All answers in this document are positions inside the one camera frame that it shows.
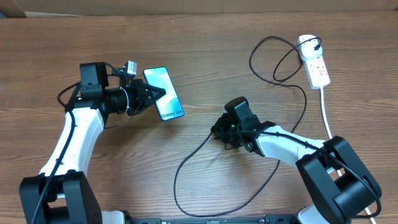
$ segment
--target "white arm segment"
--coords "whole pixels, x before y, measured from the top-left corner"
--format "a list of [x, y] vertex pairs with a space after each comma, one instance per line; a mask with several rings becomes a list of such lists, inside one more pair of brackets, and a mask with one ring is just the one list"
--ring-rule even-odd
[[[72, 111], [75, 117], [75, 131], [69, 143], [62, 163], [55, 175], [66, 174], [68, 170], [83, 171], [87, 176], [88, 163], [93, 153], [94, 143], [104, 129], [104, 121], [100, 111], [97, 109], [76, 108]], [[40, 170], [39, 174], [45, 173], [49, 176], [54, 168], [55, 161], [67, 141], [72, 118], [69, 113], [65, 114], [65, 126], [58, 140], [53, 154], [47, 164]]]
[[[273, 126], [264, 130], [266, 132], [271, 133], [281, 133], [288, 134], [293, 136], [299, 140], [304, 142], [308, 142], [309, 144], [322, 147], [324, 140], [312, 140], [305, 137], [298, 136], [296, 134], [292, 134], [283, 130], [280, 126]], [[266, 134], [260, 135], [257, 139], [257, 145], [259, 146], [261, 152], [266, 155], [266, 157], [271, 157], [275, 159], [280, 159], [282, 162], [285, 162], [291, 165], [294, 168], [297, 168], [296, 162], [301, 159], [304, 155], [312, 154], [315, 150], [305, 147], [304, 145], [297, 143], [288, 138], [284, 138], [282, 136], [270, 136]]]

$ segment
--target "phone screen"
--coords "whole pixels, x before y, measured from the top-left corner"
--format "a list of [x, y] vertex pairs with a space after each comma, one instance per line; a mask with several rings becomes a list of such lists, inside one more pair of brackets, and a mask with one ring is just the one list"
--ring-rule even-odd
[[178, 118], [184, 115], [181, 102], [175, 92], [170, 75], [165, 67], [150, 68], [143, 71], [149, 85], [163, 88], [166, 95], [156, 101], [157, 111], [163, 121]]

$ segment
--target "smartphone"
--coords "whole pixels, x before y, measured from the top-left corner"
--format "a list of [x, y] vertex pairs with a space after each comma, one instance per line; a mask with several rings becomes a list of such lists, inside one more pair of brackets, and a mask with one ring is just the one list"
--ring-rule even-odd
[[143, 74], [149, 85], [166, 90], [166, 95], [156, 101], [156, 108], [162, 121], [184, 116], [184, 110], [167, 69], [149, 68], [145, 69]]

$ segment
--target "power strip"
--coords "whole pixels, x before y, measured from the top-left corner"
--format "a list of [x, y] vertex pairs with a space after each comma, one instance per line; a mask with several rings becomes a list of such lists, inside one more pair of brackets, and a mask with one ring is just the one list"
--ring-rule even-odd
[[[298, 44], [314, 38], [314, 35], [301, 35], [298, 38]], [[318, 50], [314, 50], [314, 47], [318, 45], [318, 40], [313, 39], [300, 46], [300, 57], [304, 62], [305, 71], [307, 73], [308, 80], [310, 82], [311, 89], [319, 90], [321, 87], [325, 87], [330, 84], [330, 78], [328, 70], [326, 69], [325, 61], [322, 57], [322, 47]]]

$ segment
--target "wooden tabletop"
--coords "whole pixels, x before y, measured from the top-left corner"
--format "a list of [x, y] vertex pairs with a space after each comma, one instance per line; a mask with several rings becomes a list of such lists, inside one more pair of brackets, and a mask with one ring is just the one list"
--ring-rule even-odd
[[[103, 210], [187, 218], [174, 202], [175, 171], [208, 135], [225, 103], [245, 96], [261, 121], [286, 130], [299, 118], [301, 92], [261, 81], [250, 71], [248, 59], [269, 35], [296, 42], [302, 34], [323, 39], [333, 134], [349, 141], [383, 190], [376, 221], [397, 223], [397, 25], [394, 11], [2, 19], [0, 223], [25, 223], [19, 184], [37, 175], [53, 152], [64, 125], [56, 97], [80, 81], [79, 64], [107, 61], [120, 67], [127, 60], [138, 63], [138, 78], [145, 68], [167, 67], [185, 116], [161, 122], [152, 106], [127, 126], [104, 130], [88, 169], [91, 188]], [[288, 50], [276, 40], [265, 43], [253, 58], [254, 68], [271, 78]], [[290, 75], [298, 65], [297, 54], [292, 54], [277, 76]], [[302, 86], [308, 96], [296, 133], [326, 139], [319, 91], [310, 89], [305, 70], [287, 83]], [[128, 119], [126, 114], [111, 115], [107, 125]], [[265, 182], [276, 162], [244, 149], [225, 151], [211, 140], [180, 172], [180, 204], [196, 214], [236, 208]], [[226, 217], [295, 213], [310, 202], [297, 170], [281, 163], [248, 206]]]

